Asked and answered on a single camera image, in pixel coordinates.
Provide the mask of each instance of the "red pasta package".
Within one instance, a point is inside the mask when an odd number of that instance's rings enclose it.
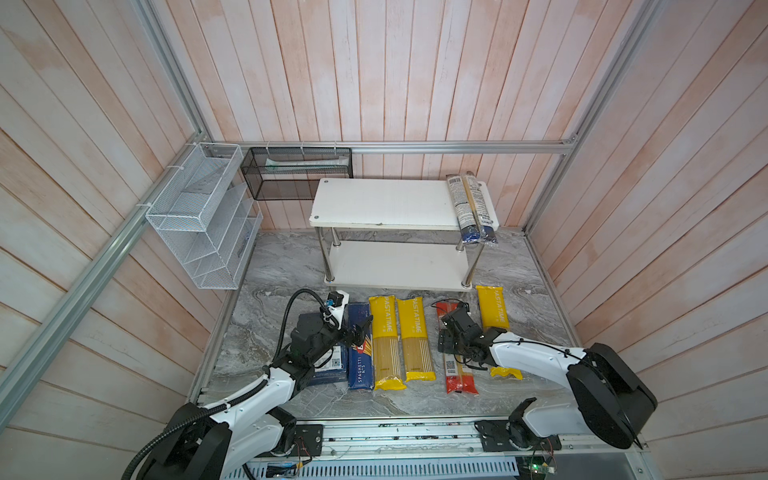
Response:
[[[440,319],[446,313],[456,310],[458,302],[435,302],[434,306],[437,309],[438,328],[442,329],[445,326]],[[445,391],[447,393],[459,392],[478,395],[478,390],[475,388],[475,377],[472,375],[472,371],[464,369],[462,364],[457,361],[456,356],[443,353],[442,364],[445,367]]]

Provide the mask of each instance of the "shelf bottom board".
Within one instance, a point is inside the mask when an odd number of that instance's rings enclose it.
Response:
[[[371,286],[407,290],[465,291],[466,250],[435,243],[342,240],[331,247],[334,286]]]

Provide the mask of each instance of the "gray marble countertop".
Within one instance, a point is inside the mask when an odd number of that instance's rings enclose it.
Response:
[[[354,240],[413,241],[454,243],[455,232],[368,231],[342,232]],[[510,327],[518,335],[561,345],[568,334],[547,294],[524,239],[510,229],[498,232],[499,245],[486,248],[475,273],[475,285],[503,286]],[[468,247],[472,258],[476,247]],[[323,260],[314,232],[259,233],[253,259],[225,334],[214,373],[206,388],[206,398],[220,399],[252,382],[261,366],[274,353],[280,321],[290,295],[301,287],[325,297]],[[411,381],[402,391],[348,390],[346,383],[310,386],[283,407],[301,419],[359,418],[387,416],[508,415],[530,396],[559,396],[559,385],[524,373],[523,380],[492,379],[488,372],[475,372],[479,395],[446,393],[442,354],[437,351],[437,317],[429,304],[455,297],[470,304],[479,322],[475,289],[468,292],[384,290],[357,287],[338,288],[350,295],[351,302],[365,302],[370,296],[395,295],[405,299],[422,296],[429,343],[437,380]],[[315,300],[300,296],[293,303],[286,328],[286,339],[296,325],[299,313],[317,310]]]

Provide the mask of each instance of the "yellow pasta package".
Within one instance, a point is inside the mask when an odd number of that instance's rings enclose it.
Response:
[[[424,324],[422,298],[417,296],[408,300],[398,299],[397,313],[402,335],[402,356],[406,361],[406,382],[436,379]]]
[[[482,328],[487,329],[492,326],[509,331],[509,319],[507,318],[507,307],[504,304],[503,287],[500,286],[482,286],[477,285],[478,300],[480,302],[480,317],[482,319]],[[518,369],[510,369],[501,366],[491,367],[491,376],[514,376],[522,380],[523,374]]]
[[[395,296],[372,296],[368,301],[373,315],[373,389],[403,390]]]

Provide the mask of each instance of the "black mesh basket shelf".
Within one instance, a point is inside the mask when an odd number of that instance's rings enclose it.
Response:
[[[241,170],[255,200],[312,200],[321,178],[353,178],[352,151],[252,147]]]

